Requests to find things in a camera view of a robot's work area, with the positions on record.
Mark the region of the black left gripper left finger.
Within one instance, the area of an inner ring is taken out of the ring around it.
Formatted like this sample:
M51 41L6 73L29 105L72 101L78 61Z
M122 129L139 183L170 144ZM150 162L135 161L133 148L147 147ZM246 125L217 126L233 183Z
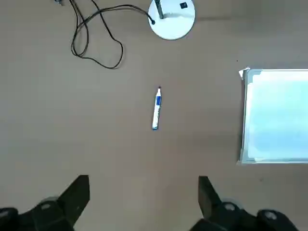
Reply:
M20 214L17 208L0 209L2 231L73 231L90 201L90 177L79 175L56 197L49 197Z

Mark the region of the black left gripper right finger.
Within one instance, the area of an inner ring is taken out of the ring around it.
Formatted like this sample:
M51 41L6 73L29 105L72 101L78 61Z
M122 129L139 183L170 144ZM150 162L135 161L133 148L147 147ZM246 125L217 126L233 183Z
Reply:
M222 201L207 176L198 177L198 203L203 218L192 231L296 231L298 228L283 213L262 209L248 213L231 201Z

